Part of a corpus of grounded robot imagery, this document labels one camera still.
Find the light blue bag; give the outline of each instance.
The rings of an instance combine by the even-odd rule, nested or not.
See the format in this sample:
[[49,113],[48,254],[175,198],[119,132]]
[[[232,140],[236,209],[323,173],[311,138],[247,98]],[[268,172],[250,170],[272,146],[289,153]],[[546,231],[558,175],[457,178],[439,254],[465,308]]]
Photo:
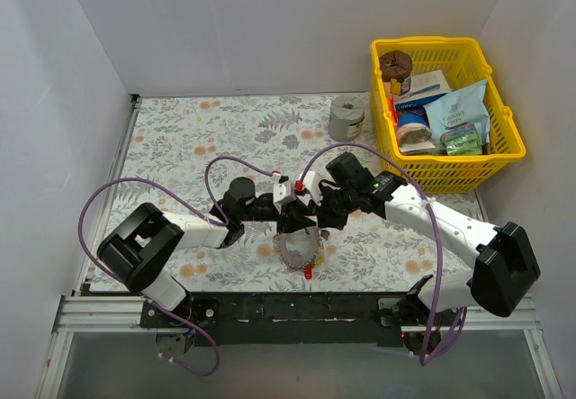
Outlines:
[[437,147],[445,149],[444,135],[457,127],[473,124],[480,142],[490,142],[490,115],[484,106],[487,80],[461,88],[424,106],[432,138]]

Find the cable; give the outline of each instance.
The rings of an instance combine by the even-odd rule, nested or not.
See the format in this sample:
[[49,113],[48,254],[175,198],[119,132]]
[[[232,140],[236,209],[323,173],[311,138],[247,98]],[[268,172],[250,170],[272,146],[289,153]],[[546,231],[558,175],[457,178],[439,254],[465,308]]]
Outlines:
[[[180,204],[182,204],[184,207],[186,207],[192,213],[196,214],[197,216],[199,216],[201,218],[204,217],[204,215],[202,213],[200,213],[198,210],[193,208],[191,205],[189,205],[189,203],[184,201],[182,198],[180,198],[176,194],[172,193],[170,190],[166,189],[162,185],[159,185],[158,183],[155,183],[154,181],[147,180],[146,178],[138,178],[138,177],[119,178],[117,180],[111,181],[110,183],[106,183],[105,185],[96,189],[96,191],[88,198],[88,201],[86,201],[86,204],[84,205],[84,208],[82,209],[82,212],[80,213],[80,217],[78,218],[78,229],[77,229],[78,230],[78,240],[80,241],[80,246],[82,247],[82,250],[90,258],[90,260],[92,262],[94,262],[94,264],[97,267],[99,267],[104,273],[106,273],[108,276],[110,276],[111,278],[116,279],[116,280],[118,280],[116,275],[112,271],[110,271],[103,263],[101,263],[100,260],[92,254],[92,252],[90,251],[90,249],[86,245],[86,241],[84,240],[83,228],[84,228],[84,219],[86,217],[86,212],[88,211],[88,208],[90,207],[92,202],[95,200],[95,198],[99,194],[101,194],[105,189],[107,189],[108,187],[118,185],[118,184],[126,182],[126,181],[146,183],[148,185],[154,186],[156,189],[160,189],[161,191],[163,191],[167,195],[172,196],[176,201],[178,201]],[[209,220],[209,222],[213,225],[225,226],[223,223],[220,223],[220,222],[215,222],[212,220]],[[168,356],[168,355],[164,355],[164,354],[163,354],[163,357],[168,358],[168,360],[173,361],[177,365],[185,367],[186,369],[190,370],[191,372],[195,373],[196,375],[208,376],[208,375],[213,374],[216,371],[216,369],[218,369],[218,366],[220,365],[221,356],[220,356],[220,351],[218,350],[218,346],[216,345],[216,342],[210,336],[210,334],[208,334],[206,331],[204,331],[203,329],[198,327],[196,324],[194,324],[188,320],[185,320],[184,318],[182,318],[182,317],[180,317],[174,313],[167,311],[166,309],[161,307],[156,302],[152,302],[152,305],[154,305],[154,307],[156,307],[163,314],[169,316],[170,318],[172,318],[178,322],[181,322],[182,324],[187,325],[191,329],[194,329],[194,330],[198,331],[200,334],[202,334],[202,336],[214,348],[214,354],[216,355],[216,361],[214,362],[214,366],[212,366],[210,369],[204,371],[204,370],[198,369],[196,367],[193,367],[193,366],[189,365],[188,363],[186,363],[185,361],[182,361],[178,358],[173,358],[172,356]]]
[[[326,153],[327,151],[330,151],[330,150],[338,148],[338,147],[358,147],[359,149],[370,151],[371,153],[378,156],[380,159],[382,159],[385,162],[387,162],[388,164],[390,164],[392,167],[398,169],[402,173],[402,175],[405,176],[410,181],[410,183],[416,188],[416,191],[418,192],[420,198],[422,198],[424,201],[428,200],[428,197],[424,193],[424,190],[422,189],[422,187],[418,184],[418,182],[414,179],[414,177],[411,176],[408,172],[406,172],[400,165],[396,164],[393,160],[384,156],[380,151],[375,150],[372,147],[368,147],[367,145],[356,144],[354,142],[338,142],[338,143],[329,145],[329,146],[321,149],[320,151],[318,151],[312,157],[312,159],[310,159],[310,161],[308,162],[308,164],[306,165],[306,167],[302,171],[300,181],[301,182],[304,181],[306,174],[308,173],[308,171],[310,170],[312,164],[316,161],[316,159],[318,159],[322,154]],[[424,332],[424,341],[422,344],[422,349],[420,350],[420,365],[422,365],[422,366],[427,365],[430,361],[432,361],[433,358],[437,357],[437,355],[439,355],[439,352],[443,351],[443,353],[444,353],[454,346],[456,341],[460,338],[460,333],[461,333],[462,328],[464,326],[465,313],[466,313],[465,310],[460,309],[458,313],[460,313],[461,318],[459,316],[456,316],[456,319],[454,320],[453,325],[450,327],[449,332],[454,330],[456,322],[461,322],[460,330],[456,333],[456,335],[454,336],[452,341],[450,343],[446,344],[444,349],[441,349],[438,352],[435,352],[435,351],[437,351],[437,349],[440,348],[440,345],[442,345],[442,343],[445,342],[445,339],[446,339],[446,336],[445,336],[445,338],[442,339],[440,341],[440,343],[436,346],[434,351],[432,351],[430,353],[430,355],[427,357],[426,351],[428,349],[428,343],[430,342],[430,336],[432,335],[432,329],[434,327],[434,318],[436,317],[436,309],[438,306],[438,300],[440,299],[440,286],[442,285],[443,250],[442,250],[442,238],[440,235],[440,228],[438,227],[438,222],[437,222],[436,215],[434,214],[434,210],[432,209],[432,206],[430,205],[430,203],[427,203],[425,208],[428,212],[428,215],[430,216],[430,222],[432,223],[432,229],[434,230],[434,240],[436,242],[436,259],[437,259],[437,262],[436,262],[436,277],[435,277],[435,283],[434,283],[434,293],[432,295],[432,303],[430,305],[430,314],[428,316],[428,321],[426,323],[426,329]]]
[[260,169],[258,167],[255,167],[254,165],[252,165],[251,163],[246,162],[245,160],[242,159],[238,159],[238,158],[234,158],[232,156],[219,156],[216,159],[212,159],[208,165],[206,166],[206,169],[204,170],[204,184],[206,185],[206,190],[208,191],[208,196],[210,197],[212,203],[214,204],[214,206],[216,207],[216,210],[218,210],[218,212],[222,215],[222,218],[224,219],[224,226],[228,226],[230,224],[230,220],[228,218],[228,216],[224,213],[224,210],[222,210],[222,207],[220,207],[220,205],[218,204],[218,201],[216,200],[216,197],[214,196],[214,193],[212,192],[212,190],[210,189],[210,183],[208,182],[208,174],[210,172],[210,168],[212,167],[212,165],[214,165],[216,162],[219,162],[221,160],[231,160],[233,162],[238,162],[241,163],[242,165],[244,165],[245,167],[249,167],[253,170],[255,170],[256,172],[259,172],[260,174],[263,174],[267,177],[271,177],[272,173],[271,172],[267,172],[264,171],[263,169]]

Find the table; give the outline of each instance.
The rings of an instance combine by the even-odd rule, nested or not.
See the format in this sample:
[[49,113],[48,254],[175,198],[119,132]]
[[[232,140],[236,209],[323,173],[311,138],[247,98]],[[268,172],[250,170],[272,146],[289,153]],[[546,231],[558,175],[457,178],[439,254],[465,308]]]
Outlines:
[[[123,177],[152,179],[190,204],[211,207],[203,183],[207,162],[218,155],[243,158],[265,169],[278,169],[295,178],[319,149],[333,143],[328,136],[330,102],[334,95],[261,95],[144,99],[131,136]],[[358,143],[375,146],[370,113]],[[333,149],[314,169],[345,150],[353,151],[373,173],[380,160],[354,148]],[[233,162],[212,168],[216,196],[234,177],[254,179],[258,193],[270,191],[272,181]],[[482,213],[475,193],[441,195],[437,199],[476,219]],[[151,202],[161,210],[186,213],[184,207],[149,186],[120,185],[107,233],[139,204]],[[418,279],[436,273],[434,243],[405,227],[375,215],[351,214],[343,231],[332,231],[312,280],[290,271],[275,252],[272,223],[248,223],[242,239],[227,249],[184,249],[175,252],[166,268],[190,291],[222,292],[368,292],[407,291]],[[445,251],[444,274],[468,267]],[[95,271],[93,293],[125,291],[124,286]]]

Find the gray roll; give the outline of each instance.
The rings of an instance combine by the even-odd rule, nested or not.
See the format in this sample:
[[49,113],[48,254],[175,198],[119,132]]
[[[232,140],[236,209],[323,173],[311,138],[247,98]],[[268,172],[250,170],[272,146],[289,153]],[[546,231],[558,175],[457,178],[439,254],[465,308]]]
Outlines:
[[362,131],[365,101],[356,95],[339,95],[330,106],[328,133],[336,141],[351,141]]

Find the metal frame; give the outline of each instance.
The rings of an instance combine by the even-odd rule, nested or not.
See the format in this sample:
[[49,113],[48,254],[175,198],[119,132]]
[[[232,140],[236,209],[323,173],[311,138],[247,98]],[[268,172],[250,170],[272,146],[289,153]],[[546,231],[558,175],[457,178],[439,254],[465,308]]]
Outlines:
[[[135,95],[132,99],[132,111],[124,127],[120,145],[116,152],[108,181],[119,178],[128,152],[131,135],[138,117],[141,99]],[[481,208],[483,220],[488,221],[482,197],[476,196]],[[116,193],[114,187],[108,189],[100,204],[94,239],[91,250],[95,251],[102,239],[108,223]],[[75,294],[78,295],[87,278],[91,265],[85,260],[81,275],[76,282]],[[38,398],[56,398],[64,376],[68,355],[75,332],[177,332],[185,329],[142,329],[140,316],[144,300],[137,296],[65,296],[58,309],[49,347],[47,367],[40,382]],[[545,397],[562,397],[554,369],[546,351],[542,330],[532,298],[528,295],[508,318],[499,318],[484,311],[481,307],[470,307],[464,329],[467,331],[523,331],[540,380]],[[422,331],[421,327],[402,327],[404,332]]]

